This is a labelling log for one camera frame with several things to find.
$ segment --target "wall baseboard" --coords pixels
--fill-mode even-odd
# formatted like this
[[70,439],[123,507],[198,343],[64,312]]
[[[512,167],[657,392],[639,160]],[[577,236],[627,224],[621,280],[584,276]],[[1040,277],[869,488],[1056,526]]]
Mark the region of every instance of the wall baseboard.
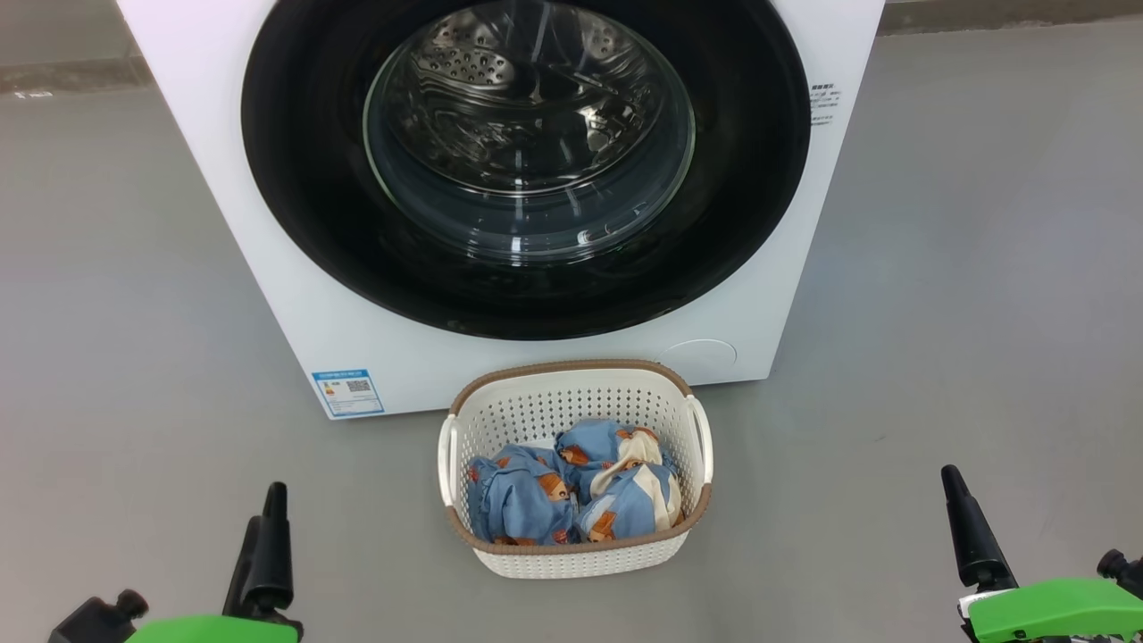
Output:
[[879,35],[1080,24],[1143,16],[1143,0],[924,0],[889,2]]
[[[885,6],[879,35],[1048,26],[1143,17],[1143,0],[918,0]],[[0,99],[150,87],[137,53],[115,58],[0,65]]]

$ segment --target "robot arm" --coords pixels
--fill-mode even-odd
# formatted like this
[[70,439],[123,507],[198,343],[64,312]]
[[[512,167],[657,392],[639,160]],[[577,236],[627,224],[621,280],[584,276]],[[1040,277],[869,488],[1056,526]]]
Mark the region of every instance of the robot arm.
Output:
[[147,604],[126,589],[114,605],[89,598],[51,630],[48,643],[298,643],[302,624],[279,612],[293,601],[286,485],[274,483],[262,514],[247,523],[222,616],[154,621],[136,630],[131,621]]
[[1128,563],[1112,549],[1096,570],[1116,584],[1060,578],[1020,587],[960,472],[949,465],[941,481],[960,581],[976,585],[959,604],[961,627],[973,643],[1132,641],[1143,630],[1143,562]]

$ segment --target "white washing machine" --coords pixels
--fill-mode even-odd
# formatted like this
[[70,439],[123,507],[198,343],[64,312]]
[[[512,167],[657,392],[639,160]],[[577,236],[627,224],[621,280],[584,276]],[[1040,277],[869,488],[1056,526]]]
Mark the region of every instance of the white washing machine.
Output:
[[339,419],[547,361],[766,378],[882,1],[119,5]]

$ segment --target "washing machine door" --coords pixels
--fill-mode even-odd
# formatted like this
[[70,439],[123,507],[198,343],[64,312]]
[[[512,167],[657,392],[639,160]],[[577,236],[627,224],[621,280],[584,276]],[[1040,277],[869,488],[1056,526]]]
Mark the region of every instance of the washing machine door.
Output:
[[809,104],[762,0],[280,0],[242,131],[270,209],[342,283],[547,340],[741,266],[797,188]]

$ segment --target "basket handle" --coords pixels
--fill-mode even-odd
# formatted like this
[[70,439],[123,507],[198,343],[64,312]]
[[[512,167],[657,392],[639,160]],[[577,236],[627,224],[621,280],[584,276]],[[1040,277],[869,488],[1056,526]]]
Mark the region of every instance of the basket handle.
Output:
[[445,418],[437,442],[437,477],[440,480],[440,499],[451,507],[456,499],[456,416]]
[[687,396],[687,410],[690,418],[698,428],[698,442],[703,449],[703,484],[710,484],[714,480],[714,441],[711,439],[711,425],[706,421],[706,411],[703,403],[693,396]]

